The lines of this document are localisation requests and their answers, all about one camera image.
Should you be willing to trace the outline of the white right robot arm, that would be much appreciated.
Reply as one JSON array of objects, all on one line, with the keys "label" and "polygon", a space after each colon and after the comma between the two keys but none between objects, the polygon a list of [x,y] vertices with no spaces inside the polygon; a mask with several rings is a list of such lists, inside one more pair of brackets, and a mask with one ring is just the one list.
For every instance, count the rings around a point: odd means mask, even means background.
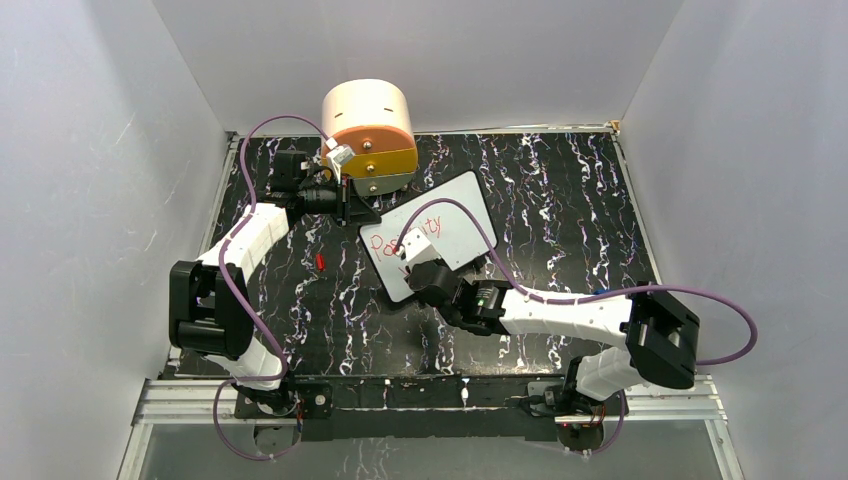
[{"label": "white right robot arm", "polygon": [[676,390],[694,384],[700,322],[667,292],[637,288],[609,298],[522,293],[505,281],[469,282],[435,260],[413,266],[406,282],[446,323],[475,335],[544,334],[604,344],[601,353],[568,367],[563,399],[577,414],[636,384]]}]

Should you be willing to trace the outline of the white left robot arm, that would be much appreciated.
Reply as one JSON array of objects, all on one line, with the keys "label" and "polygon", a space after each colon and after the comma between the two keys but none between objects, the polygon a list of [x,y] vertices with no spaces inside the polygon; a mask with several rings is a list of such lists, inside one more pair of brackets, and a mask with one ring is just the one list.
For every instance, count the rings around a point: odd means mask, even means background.
[{"label": "white left robot arm", "polygon": [[340,226],[372,225],[379,215],[361,199],[342,169],[353,149],[330,149],[325,164],[288,150],[274,158],[268,190],[253,198],[233,228],[192,261],[169,274],[169,340],[227,370],[235,385],[260,392],[275,416],[294,411],[297,387],[280,343],[249,300],[247,283],[270,250],[306,215],[326,215]]}]

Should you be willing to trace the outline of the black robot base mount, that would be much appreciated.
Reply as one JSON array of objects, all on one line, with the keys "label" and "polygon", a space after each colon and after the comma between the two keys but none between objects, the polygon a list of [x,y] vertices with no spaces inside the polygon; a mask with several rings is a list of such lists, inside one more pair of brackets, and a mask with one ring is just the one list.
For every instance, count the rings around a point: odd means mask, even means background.
[{"label": "black robot base mount", "polygon": [[556,375],[288,375],[274,392],[236,388],[234,415],[263,430],[290,421],[307,442],[516,437],[572,450],[599,447],[616,406],[570,400],[564,387]]}]

